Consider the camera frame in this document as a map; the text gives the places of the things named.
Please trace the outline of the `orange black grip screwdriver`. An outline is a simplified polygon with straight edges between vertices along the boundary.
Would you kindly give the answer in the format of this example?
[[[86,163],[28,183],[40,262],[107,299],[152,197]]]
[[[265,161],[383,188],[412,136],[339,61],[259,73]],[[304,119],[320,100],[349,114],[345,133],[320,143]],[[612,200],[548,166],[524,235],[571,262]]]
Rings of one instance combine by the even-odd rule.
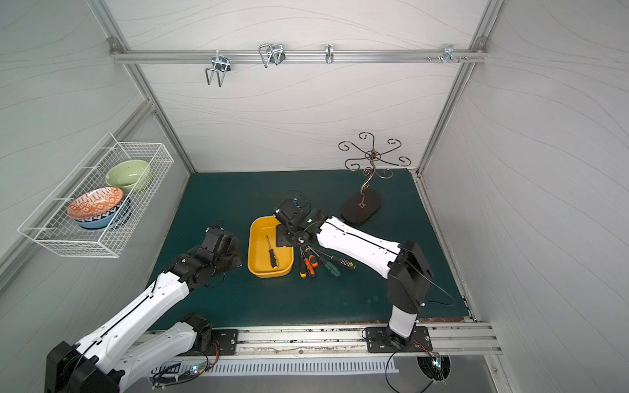
[[[308,274],[314,278],[316,276],[316,267],[318,266],[319,260],[317,259],[315,253],[309,248],[305,247],[303,249],[303,257],[306,264],[306,270]]]

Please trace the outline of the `yellow plastic storage box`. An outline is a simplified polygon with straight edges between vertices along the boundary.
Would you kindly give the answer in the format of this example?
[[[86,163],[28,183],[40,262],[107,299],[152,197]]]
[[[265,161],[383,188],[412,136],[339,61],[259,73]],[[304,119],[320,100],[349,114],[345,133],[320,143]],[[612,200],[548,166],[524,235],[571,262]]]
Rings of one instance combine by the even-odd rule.
[[[292,247],[278,245],[277,227],[273,216],[255,219],[250,227],[247,268],[257,278],[279,278],[289,274],[295,260]]]

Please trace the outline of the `black yellow handle screwdriver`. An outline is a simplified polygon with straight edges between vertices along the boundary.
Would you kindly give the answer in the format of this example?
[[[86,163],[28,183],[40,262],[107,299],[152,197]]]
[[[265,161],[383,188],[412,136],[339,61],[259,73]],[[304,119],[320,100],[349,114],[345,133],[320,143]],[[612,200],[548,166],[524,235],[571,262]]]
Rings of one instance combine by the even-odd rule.
[[[267,245],[268,245],[268,252],[270,255],[270,265],[273,270],[276,270],[278,268],[278,260],[275,255],[275,250],[273,249],[273,246],[271,245],[269,236],[266,236],[266,240],[267,240]]]

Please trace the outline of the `black orange slim screwdriver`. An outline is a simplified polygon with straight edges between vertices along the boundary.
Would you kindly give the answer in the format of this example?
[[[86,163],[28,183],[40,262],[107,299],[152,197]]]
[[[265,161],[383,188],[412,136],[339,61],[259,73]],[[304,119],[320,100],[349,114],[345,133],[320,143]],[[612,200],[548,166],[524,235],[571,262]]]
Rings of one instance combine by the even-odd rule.
[[[300,257],[300,277],[306,278],[308,275],[307,266],[306,266],[306,258],[303,253],[303,249],[299,248],[299,257]]]

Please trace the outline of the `black yellow dotted screwdriver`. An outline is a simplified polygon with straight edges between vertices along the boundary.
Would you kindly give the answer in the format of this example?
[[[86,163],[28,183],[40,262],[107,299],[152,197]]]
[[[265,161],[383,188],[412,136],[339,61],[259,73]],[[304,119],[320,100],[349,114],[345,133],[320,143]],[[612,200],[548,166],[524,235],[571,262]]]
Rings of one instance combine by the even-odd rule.
[[[335,256],[335,255],[329,255],[325,252],[322,252],[320,250],[315,250],[316,252],[318,252],[319,254],[321,254],[323,257],[325,257],[327,260],[329,260],[330,262],[341,266],[342,268],[349,270],[349,271],[355,271],[356,269],[356,265],[351,262],[350,260],[347,260],[345,258],[339,257],[339,256]]]

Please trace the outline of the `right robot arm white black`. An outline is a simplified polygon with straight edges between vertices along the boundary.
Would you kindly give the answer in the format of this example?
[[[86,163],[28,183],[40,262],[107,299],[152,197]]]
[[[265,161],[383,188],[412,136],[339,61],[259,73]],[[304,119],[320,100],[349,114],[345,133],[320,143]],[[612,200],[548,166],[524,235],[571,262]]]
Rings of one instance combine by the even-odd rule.
[[[419,244],[400,244],[369,235],[317,209],[307,213],[290,199],[275,207],[273,217],[285,227],[289,244],[317,245],[340,252],[385,278],[392,305],[386,328],[388,340],[399,346],[409,344],[433,279]]]

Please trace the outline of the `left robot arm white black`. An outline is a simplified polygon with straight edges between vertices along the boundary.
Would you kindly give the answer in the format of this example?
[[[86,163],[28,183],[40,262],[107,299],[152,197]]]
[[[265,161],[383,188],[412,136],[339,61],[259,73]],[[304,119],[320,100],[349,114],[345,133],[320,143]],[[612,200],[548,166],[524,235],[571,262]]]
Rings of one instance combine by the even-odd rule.
[[[203,364],[182,377],[157,374],[161,386],[198,378],[219,359],[220,340],[211,323],[189,314],[156,337],[137,340],[169,309],[217,275],[242,266],[239,241],[220,226],[209,227],[202,243],[175,257],[147,289],[101,327],[74,344],[61,342],[45,365],[46,392],[123,392],[178,355],[199,355]]]

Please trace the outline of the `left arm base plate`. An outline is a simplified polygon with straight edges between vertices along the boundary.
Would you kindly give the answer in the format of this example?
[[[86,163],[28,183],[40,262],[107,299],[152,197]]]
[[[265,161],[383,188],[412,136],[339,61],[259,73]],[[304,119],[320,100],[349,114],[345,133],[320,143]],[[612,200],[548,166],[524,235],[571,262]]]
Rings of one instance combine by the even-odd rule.
[[[237,329],[206,328],[199,332],[191,349],[180,352],[178,356],[234,355],[238,341]]]

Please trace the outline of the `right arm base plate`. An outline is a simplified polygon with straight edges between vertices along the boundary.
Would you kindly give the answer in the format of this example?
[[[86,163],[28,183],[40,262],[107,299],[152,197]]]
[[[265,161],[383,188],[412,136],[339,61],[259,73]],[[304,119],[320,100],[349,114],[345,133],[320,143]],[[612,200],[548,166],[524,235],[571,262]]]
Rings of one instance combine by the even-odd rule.
[[[361,332],[371,354],[432,352],[432,339],[424,326],[415,326],[407,338],[400,337],[388,327],[366,327]]]

